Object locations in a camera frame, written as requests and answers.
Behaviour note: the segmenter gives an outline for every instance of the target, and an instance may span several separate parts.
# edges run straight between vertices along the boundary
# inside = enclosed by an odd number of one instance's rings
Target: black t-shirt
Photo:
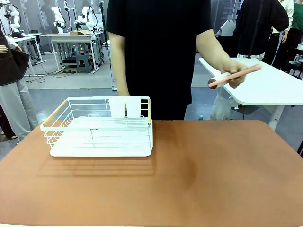
[[[212,29],[210,0],[109,0],[106,30],[125,37],[131,95],[191,103],[196,36]]]

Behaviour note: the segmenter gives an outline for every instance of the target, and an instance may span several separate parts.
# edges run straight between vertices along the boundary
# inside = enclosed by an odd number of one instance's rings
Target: dark sleeve
[[[125,37],[125,1],[109,0],[105,29],[108,32]]]
[[[244,1],[242,3],[242,6],[241,6],[241,8],[238,12],[238,16],[237,16],[237,19],[236,19],[236,28],[233,32],[234,36],[240,36],[242,31],[243,31],[243,25],[245,24],[245,21],[244,21],[245,18],[244,18],[244,14],[243,14],[245,4],[246,4],[246,1]]]
[[[272,0],[271,6],[272,10],[269,21],[272,27],[282,32],[289,26],[287,12],[277,0]]]
[[[210,0],[199,0],[200,7],[198,12],[198,24],[196,34],[201,34],[207,30],[213,29],[210,20],[211,4]]]

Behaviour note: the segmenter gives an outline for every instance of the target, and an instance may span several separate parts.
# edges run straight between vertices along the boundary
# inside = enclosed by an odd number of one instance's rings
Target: green shirt
[[[303,5],[294,4],[292,28],[298,29],[303,32]]]

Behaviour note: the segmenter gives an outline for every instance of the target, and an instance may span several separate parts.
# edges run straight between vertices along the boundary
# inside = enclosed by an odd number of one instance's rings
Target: white cup
[[[125,117],[125,102],[123,96],[113,96],[109,100],[110,114],[113,118]]]
[[[141,97],[128,96],[126,99],[127,117],[140,118],[141,116]]]

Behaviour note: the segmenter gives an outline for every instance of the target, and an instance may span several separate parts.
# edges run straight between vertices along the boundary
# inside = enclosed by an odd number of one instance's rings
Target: gray plastic stool
[[[85,71],[86,73],[90,73],[93,66],[91,65],[89,54],[77,54],[76,55],[76,62],[77,62],[77,73],[81,71]]]

